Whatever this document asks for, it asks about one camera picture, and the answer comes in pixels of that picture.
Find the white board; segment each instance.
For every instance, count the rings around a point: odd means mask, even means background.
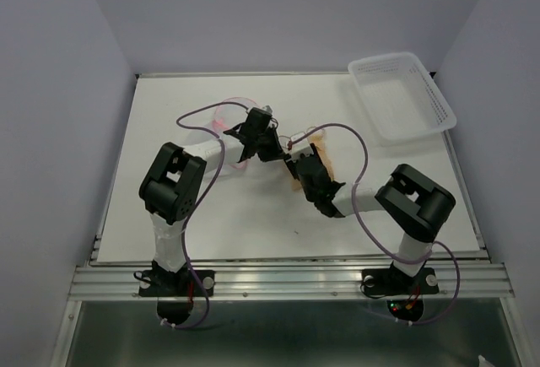
[[[478,243],[442,136],[393,147],[378,144],[353,82],[344,75],[284,75],[139,79],[105,221],[99,262],[149,261],[154,235],[138,188],[163,143],[178,145],[189,131],[176,125],[188,111],[229,97],[270,105],[278,133],[292,135],[326,122],[357,129],[368,143],[370,164],[362,186],[378,189],[401,163],[424,172],[456,197],[439,238],[453,251],[477,251]],[[186,120],[208,124],[212,111]],[[359,142],[343,129],[327,131],[337,181],[352,182],[364,161]],[[364,215],[383,245],[395,251],[402,230],[385,212]],[[218,179],[186,232],[198,260],[376,255],[379,250],[356,218],[328,219],[292,192],[281,162],[252,159],[244,173]]]

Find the screw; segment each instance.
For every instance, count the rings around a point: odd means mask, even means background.
[[[434,287],[437,285],[437,277],[433,274],[428,275],[428,277],[425,278],[425,282],[430,286]]]
[[[205,277],[202,281],[202,286],[205,289],[211,289],[213,287],[213,279],[211,277]]]

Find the white wall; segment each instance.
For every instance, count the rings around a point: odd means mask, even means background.
[[[135,79],[95,0],[2,0],[0,22],[0,365],[45,366]]]
[[[345,70],[413,51],[442,63],[477,0],[97,0],[136,73]]]
[[[480,0],[436,82],[489,252],[540,348],[540,0]]]

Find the robotic arm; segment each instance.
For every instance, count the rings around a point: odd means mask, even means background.
[[[352,185],[333,181],[322,163],[316,146],[291,138],[285,152],[279,144],[276,126],[269,107],[252,108],[245,122],[225,132],[225,163],[233,164],[257,155],[262,162],[284,160],[291,175],[302,185],[306,199],[330,218],[354,214]],[[221,145],[217,140],[180,148],[173,143],[163,145],[139,190],[146,209],[151,213],[156,254],[152,269],[141,273],[142,296],[182,296],[186,292],[187,274],[181,235],[189,219],[203,176],[219,165]],[[174,181],[170,175],[180,174]],[[409,165],[398,166],[390,180],[378,191],[357,190],[360,211],[386,210],[403,228],[405,234],[398,257],[413,261],[429,253],[437,233],[456,204],[443,187]],[[425,285],[423,263],[394,261],[388,269],[364,271],[372,282],[366,285],[371,295],[411,293],[418,284]],[[436,294],[435,286],[423,286],[423,294]]]

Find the clear plastic container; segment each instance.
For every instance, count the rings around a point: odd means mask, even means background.
[[[454,112],[412,53],[353,61],[348,72],[384,143],[405,142],[456,125]]]
[[[250,99],[244,97],[231,97],[224,101],[235,101],[241,103],[250,110],[253,107],[258,107],[258,104]],[[246,111],[239,107],[238,105],[219,105],[214,113],[212,121],[202,125],[207,129],[214,130],[216,133],[221,135],[224,131],[231,129],[235,125],[238,125],[246,120]],[[203,143],[210,139],[213,139],[213,136],[207,132],[193,130],[189,132],[186,139],[183,141],[184,145],[194,145],[197,143]],[[220,175],[232,175],[237,173],[239,170],[245,170],[249,160],[245,160],[241,163],[232,163],[225,165]],[[205,174],[205,177],[213,177],[213,172],[208,172]]]

